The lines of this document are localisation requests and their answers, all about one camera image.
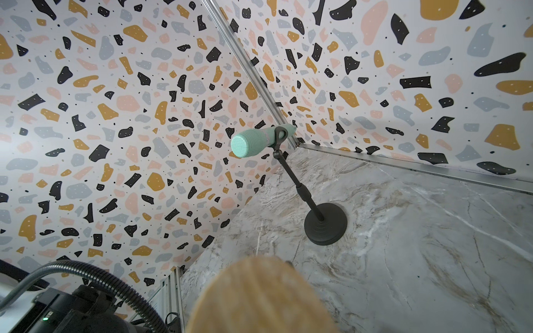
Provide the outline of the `wooden handle claw hammer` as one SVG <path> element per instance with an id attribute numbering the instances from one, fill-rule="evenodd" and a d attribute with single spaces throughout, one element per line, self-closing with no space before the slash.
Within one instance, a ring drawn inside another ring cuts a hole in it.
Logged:
<path id="1" fill-rule="evenodd" d="M 256 256 L 226 267 L 194 305 L 187 332 L 337 332 L 312 285 L 288 262 Z"/>

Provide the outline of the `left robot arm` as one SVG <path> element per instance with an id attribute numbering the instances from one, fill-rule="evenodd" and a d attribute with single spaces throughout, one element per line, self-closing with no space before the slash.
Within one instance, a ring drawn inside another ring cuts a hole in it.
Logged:
<path id="1" fill-rule="evenodd" d="M 79 276 L 72 293 L 45 277 Z M 2 332 L 168 332 L 161 316 L 133 287 L 88 263 L 51 262 L 27 273 L 1 262 Z"/>

